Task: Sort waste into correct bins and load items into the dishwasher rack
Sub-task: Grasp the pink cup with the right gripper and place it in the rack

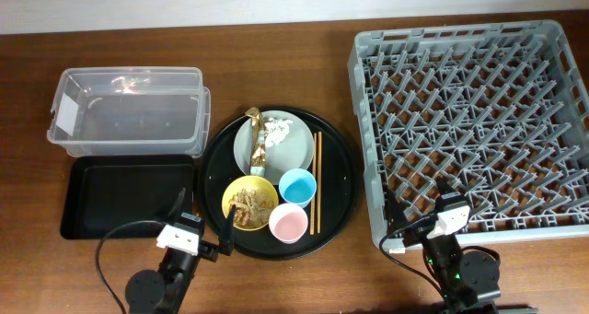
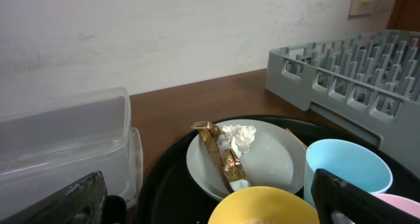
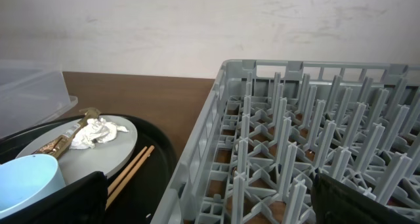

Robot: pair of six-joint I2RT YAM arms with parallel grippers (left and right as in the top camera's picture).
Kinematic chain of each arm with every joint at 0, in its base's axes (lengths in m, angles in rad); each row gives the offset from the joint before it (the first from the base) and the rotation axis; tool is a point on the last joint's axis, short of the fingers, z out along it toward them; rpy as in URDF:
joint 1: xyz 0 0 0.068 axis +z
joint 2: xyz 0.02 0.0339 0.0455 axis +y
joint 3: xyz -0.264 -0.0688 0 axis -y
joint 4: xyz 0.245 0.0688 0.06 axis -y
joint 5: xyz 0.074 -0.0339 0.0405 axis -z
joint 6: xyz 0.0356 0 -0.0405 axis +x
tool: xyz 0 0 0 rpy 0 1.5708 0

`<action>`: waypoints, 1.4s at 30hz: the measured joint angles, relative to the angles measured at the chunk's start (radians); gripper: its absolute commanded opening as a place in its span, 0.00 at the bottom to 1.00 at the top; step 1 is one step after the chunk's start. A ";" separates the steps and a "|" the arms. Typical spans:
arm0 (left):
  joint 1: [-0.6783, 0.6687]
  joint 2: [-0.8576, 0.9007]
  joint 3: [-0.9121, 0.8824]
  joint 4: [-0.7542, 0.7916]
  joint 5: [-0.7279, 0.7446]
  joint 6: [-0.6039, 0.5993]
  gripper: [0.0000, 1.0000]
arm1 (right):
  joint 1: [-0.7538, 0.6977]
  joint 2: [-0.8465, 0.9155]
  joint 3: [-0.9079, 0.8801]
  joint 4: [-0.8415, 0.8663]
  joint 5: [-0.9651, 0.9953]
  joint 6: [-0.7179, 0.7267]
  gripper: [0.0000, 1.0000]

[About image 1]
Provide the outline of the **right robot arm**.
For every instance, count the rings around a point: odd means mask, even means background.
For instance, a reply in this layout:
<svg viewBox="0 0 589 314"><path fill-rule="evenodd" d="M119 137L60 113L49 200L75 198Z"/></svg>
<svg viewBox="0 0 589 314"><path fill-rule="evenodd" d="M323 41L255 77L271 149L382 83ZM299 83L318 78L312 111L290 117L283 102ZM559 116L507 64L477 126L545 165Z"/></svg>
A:
<svg viewBox="0 0 589 314"><path fill-rule="evenodd" d="M380 251L433 286L444 301L437 308L439 313L538 313L537 308L497 307L495 300L501 296L500 254L481 246L459 245L456 234L468 224L471 203L444 179L438 179L436 187L434 209L412 222L399 208L396 194L387 191L387 233L378 243ZM400 262L384 249L385 242L397 236L406 247L422 245L428 274Z"/></svg>

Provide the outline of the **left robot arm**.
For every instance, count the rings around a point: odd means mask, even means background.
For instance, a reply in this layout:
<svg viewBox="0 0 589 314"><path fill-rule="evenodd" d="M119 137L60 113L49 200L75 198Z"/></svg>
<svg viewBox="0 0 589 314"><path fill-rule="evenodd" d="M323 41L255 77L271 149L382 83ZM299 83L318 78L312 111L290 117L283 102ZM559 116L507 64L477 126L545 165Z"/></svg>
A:
<svg viewBox="0 0 589 314"><path fill-rule="evenodd" d="M130 313L177 313L195 276L199 262L216 262L234 249L236 207L230 206L228 218L216 244L202 238L204 221L181 209L186 191L182 189L162 226L156 245L165 255L155 270L142 270L125 286L124 298Z"/></svg>

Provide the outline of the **gold snack wrapper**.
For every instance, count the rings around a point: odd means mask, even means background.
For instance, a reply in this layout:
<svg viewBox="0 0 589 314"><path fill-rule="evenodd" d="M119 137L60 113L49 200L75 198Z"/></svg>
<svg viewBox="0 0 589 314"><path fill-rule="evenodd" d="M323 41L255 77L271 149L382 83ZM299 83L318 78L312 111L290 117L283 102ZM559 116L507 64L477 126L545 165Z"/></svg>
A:
<svg viewBox="0 0 589 314"><path fill-rule="evenodd" d="M266 128L261 111L252 107L246 111L251 120L250 174L263 177L266 169Z"/></svg>

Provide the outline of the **grey plate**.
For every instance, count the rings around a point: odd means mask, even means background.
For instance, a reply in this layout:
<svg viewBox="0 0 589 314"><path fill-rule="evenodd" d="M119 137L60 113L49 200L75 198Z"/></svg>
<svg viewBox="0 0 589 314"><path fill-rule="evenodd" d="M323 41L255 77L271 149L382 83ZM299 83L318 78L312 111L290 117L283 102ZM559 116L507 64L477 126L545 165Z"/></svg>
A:
<svg viewBox="0 0 589 314"><path fill-rule="evenodd" d="M277 185L282 175L290 169L307 169L312 162L313 134L308 126L294 114L282 110L262 112L264 121L270 117L289 119L290 133L278 145L266 147L266 169L264 177ZM251 120L238 123L239 129L233 144L234 158L239 169L246 175L250 173Z"/></svg>

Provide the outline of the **pink cup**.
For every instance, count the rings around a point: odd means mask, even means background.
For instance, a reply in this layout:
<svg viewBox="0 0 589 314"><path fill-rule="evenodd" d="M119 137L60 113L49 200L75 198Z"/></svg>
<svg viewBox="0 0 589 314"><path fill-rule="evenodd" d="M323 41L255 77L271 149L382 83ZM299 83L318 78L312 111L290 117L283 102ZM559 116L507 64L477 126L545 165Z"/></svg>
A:
<svg viewBox="0 0 589 314"><path fill-rule="evenodd" d="M268 227L284 244L294 244L306 233L308 217L297 204L279 204L271 212Z"/></svg>

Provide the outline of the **yellow bowl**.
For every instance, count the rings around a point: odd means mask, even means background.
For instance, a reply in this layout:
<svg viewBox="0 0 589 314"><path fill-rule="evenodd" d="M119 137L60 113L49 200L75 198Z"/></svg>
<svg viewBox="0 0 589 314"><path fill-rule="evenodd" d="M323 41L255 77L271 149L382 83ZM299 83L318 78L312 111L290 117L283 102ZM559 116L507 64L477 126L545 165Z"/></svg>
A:
<svg viewBox="0 0 589 314"><path fill-rule="evenodd" d="M234 181L232 181L227 188L225 189L225 192L223 194L223 198L222 198L222 211L225 217L228 216L229 214L229 209L230 209L230 204L229 204L229 200L232 198L232 196L234 194L236 194L237 192L239 192L242 189L247 189L247 190L253 190L253 189L260 189L260 190L264 190L265 192L267 192L272 199L274 200L274 208L278 206L279 204L279 197L278 197L278 193L275 190L274 186L266 179L259 177L259 176L243 176L240 177ZM243 231L254 231L254 230L259 230L261 228L264 227L260 227L260 228L256 228L256 229L243 229L241 227L237 227L237 229L243 230Z"/></svg>

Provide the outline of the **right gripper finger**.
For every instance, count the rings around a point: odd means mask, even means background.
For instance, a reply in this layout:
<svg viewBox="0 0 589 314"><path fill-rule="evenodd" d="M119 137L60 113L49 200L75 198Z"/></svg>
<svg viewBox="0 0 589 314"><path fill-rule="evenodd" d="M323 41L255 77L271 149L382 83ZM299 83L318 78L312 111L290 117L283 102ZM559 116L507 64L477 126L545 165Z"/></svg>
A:
<svg viewBox="0 0 589 314"><path fill-rule="evenodd" d="M407 217L397 201L396 194L390 189L387 189L386 193L385 219L387 221L388 236L402 232L408 226Z"/></svg>
<svg viewBox="0 0 589 314"><path fill-rule="evenodd" d="M449 181L445 177L438 177L436 180L437 190L441 195L446 195L455 192L455 189L450 185Z"/></svg>

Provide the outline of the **wooden chopstick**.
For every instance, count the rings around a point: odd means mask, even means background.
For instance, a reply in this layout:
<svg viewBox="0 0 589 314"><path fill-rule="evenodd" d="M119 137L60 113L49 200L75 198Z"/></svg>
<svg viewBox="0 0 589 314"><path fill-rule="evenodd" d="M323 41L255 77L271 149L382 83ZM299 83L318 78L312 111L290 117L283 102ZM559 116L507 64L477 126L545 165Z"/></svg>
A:
<svg viewBox="0 0 589 314"><path fill-rule="evenodd" d="M323 144L323 133L318 132L318 149L317 149L317 184L318 184L318 192L317 192L317 233L321 232L321 195L322 195L322 144Z"/></svg>
<svg viewBox="0 0 589 314"><path fill-rule="evenodd" d="M318 135L317 133L313 133L313 155L312 155L312 198L310 202L310 227L309 227L309 234L314 236L316 234L316 193L317 193L317 143L318 143Z"/></svg>

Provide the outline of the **white tissue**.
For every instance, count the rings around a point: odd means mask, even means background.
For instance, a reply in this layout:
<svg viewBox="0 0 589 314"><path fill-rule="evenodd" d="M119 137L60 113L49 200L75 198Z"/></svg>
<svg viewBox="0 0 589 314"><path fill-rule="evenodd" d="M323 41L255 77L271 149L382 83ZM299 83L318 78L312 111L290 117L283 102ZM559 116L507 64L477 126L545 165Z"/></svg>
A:
<svg viewBox="0 0 589 314"><path fill-rule="evenodd" d="M265 123L265 145L267 148L280 144L290 133L290 125L293 123L289 119L276 119L270 117Z"/></svg>

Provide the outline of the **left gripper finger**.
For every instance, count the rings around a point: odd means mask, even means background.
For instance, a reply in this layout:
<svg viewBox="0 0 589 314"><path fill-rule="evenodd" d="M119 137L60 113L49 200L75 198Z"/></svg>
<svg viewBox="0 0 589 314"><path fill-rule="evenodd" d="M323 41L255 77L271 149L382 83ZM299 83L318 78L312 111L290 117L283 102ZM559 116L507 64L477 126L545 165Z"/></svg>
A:
<svg viewBox="0 0 589 314"><path fill-rule="evenodd" d="M167 214L167 221L169 223L174 223L176 222L181 214L183 213L183 202L184 202L184 197L185 197L185 193L186 193L186 189L182 188L179 192L179 194L177 195L177 197L174 199L169 212Z"/></svg>
<svg viewBox="0 0 589 314"><path fill-rule="evenodd" d="M218 237L218 251L225 255L230 256L234 250L234 219L236 213L236 206L232 204L229 209L229 214L225 221L225 225Z"/></svg>

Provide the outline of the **food scraps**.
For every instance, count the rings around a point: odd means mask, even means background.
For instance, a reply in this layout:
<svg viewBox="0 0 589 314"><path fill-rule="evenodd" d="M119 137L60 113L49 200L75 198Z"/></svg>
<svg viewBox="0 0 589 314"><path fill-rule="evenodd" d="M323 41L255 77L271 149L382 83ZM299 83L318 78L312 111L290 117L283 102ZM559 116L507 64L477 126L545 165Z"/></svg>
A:
<svg viewBox="0 0 589 314"><path fill-rule="evenodd" d="M232 196L229 204L236 208L234 226L243 229L264 227L274 208L272 197L260 189L242 189Z"/></svg>

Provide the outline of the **light blue cup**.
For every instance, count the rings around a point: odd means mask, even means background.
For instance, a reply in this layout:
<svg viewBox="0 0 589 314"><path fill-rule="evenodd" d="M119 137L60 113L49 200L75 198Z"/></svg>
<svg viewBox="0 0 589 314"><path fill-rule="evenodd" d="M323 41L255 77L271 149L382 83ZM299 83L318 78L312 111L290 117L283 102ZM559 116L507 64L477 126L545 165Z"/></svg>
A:
<svg viewBox="0 0 589 314"><path fill-rule="evenodd" d="M312 198L312 173L306 169L291 169L279 181L279 193L289 204L306 208Z"/></svg>

